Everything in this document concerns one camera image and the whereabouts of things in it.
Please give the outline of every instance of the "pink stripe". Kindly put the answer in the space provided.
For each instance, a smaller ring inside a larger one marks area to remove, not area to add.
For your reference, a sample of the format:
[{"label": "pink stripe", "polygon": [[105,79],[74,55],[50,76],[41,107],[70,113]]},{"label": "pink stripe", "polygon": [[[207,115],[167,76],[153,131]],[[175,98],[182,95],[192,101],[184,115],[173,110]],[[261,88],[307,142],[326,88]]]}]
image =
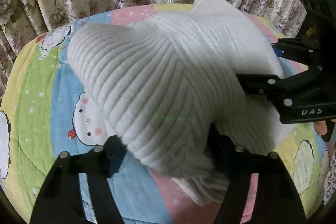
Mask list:
[{"label": "pink stripe", "polygon": [[292,60],[288,60],[290,62],[290,64],[293,66],[293,69],[297,72],[297,73],[300,73],[300,72],[304,72],[305,69],[301,66],[300,63],[298,62],[295,62],[295,61],[292,61]]},{"label": "pink stripe", "polygon": [[260,20],[257,19],[256,16],[244,13],[253,23],[258,27],[258,29],[270,39],[272,43],[277,43],[278,38],[275,36],[275,34],[267,27],[265,26]]},{"label": "pink stripe", "polygon": [[212,224],[219,211],[219,203],[198,206],[170,178],[151,171],[152,177],[175,224]]},{"label": "pink stripe", "polygon": [[259,179],[259,174],[252,174],[249,193],[247,196],[243,217],[240,223],[245,223],[251,220],[254,203],[255,203],[255,197],[257,196],[258,179]]},{"label": "pink stripe", "polygon": [[154,5],[134,6],[111,11],[111,24],[126,26],[157,13]]}]

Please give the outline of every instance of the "yellow stripe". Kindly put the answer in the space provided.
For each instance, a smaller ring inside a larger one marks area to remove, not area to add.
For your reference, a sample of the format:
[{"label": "yellow stripe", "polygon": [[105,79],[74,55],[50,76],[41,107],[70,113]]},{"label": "yellow stripe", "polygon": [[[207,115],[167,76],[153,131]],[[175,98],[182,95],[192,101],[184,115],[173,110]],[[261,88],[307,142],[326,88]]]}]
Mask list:
[{"label": "yellow stripe", "polygon": [[275,29],[275,27],[273,28],[272,26],[273,26],[273,24],[269,21],[269,20],[267,20],[267,19],[265,19],[265,18],[263,18],[263,17],[259,17],[259,16],[255,16],[262,24],[264,24],[268,29],[270,29],[270,31],[277,37],[277,38],[284,38],[285,37],[285,35],[283,34],[283,33],[280,33],[279,31],[277,31],[276,29]]},{"label": "yellow stripe", "polygon": [[9,201],[13,204],[14,208],[18,211],[18,213],[26,222],[29,221],[31,212],[29,212],[26,206],[17,177],[15,151],[17,151],[16,146],[18,144],[18,135],[16,132],[14,121],[16,116],[16,105],[18,102],[18,97],[21,93],[21,85],[24,80],[25,73],[27,71],[27,67],[30,63],[32,53],[35,47],[35,40],[29,42],[22,49],[21,53],[17,57],[11,71],[11,75],[6,87],[6,92],[4,94],[1,104],[1,110],[3,110],[7,114],[8,120],[12,126],[10,133],[11,141],[9,143],[9,155],[11,159],[11,164],[9,165],[7,178],[2,182]]},{"label": "yellow stripe", "polygon": [[154,4],[158,12],[187,12],[193,8],[192,4]]}]

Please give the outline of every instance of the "white towel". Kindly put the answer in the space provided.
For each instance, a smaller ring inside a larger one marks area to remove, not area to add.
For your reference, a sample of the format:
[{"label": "white towel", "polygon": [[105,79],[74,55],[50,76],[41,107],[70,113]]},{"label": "white towel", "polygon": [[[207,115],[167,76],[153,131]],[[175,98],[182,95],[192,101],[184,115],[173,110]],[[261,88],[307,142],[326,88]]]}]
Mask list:
[{"label": "white towel", "polygon": [[204,153],[211,123],[263,155],[293,128],[241,88],[236,74],[283,74],[264,35],[225,0],[128,27],[88,24],[71,39],[68,63],[127,149],[198,204],[221,202],[228,186]]}]

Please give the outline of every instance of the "white star print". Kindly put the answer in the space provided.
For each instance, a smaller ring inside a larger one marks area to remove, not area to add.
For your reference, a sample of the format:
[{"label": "white star print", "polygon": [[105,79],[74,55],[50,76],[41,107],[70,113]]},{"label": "white star print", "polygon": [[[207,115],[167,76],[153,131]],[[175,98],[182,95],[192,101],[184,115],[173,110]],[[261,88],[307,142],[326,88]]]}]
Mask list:
[{"label": "white star print", "polygon": [[180,200],[177,199],[177,198],[174,198],[174,199],[171,201],[171,204],[174,205],[174,206],[178,206],[178,205],[180,205]]}]

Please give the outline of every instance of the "green stripe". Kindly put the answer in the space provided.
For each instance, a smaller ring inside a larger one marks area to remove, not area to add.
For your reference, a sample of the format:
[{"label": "green stripe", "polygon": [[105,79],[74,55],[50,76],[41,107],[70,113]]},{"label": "green stripe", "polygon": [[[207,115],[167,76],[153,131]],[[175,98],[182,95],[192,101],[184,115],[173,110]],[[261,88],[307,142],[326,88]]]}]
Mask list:
[{"label": "green stripe", "polygon": [[57,50],[51,50],[45,59],[38,60],[38,44],[32,48],[31,61],[16,109],[16,167],[22,195],[30,212],[33,210],[36,194],[54,163],[50,139],[50,109],[58,65]]}]

